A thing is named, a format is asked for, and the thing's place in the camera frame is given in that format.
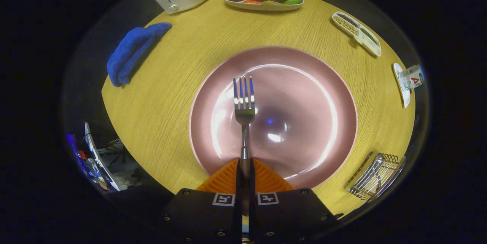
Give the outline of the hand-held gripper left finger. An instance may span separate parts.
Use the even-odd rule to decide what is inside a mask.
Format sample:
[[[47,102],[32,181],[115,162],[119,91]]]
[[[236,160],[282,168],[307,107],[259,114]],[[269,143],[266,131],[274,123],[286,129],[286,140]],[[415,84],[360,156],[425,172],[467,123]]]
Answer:
[[[163,210],[177,243],[242,243],[240,161],[234,159],[195,190],[181,189]]]

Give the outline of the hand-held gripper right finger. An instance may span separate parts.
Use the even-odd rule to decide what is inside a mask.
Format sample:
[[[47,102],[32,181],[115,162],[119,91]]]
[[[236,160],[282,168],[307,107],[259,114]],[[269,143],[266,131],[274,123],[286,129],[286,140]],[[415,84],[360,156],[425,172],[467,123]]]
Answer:
[[[312,244],[339,225],[309,188],[294,188],[261,161],[251,166],[250,241],[254,244]]]

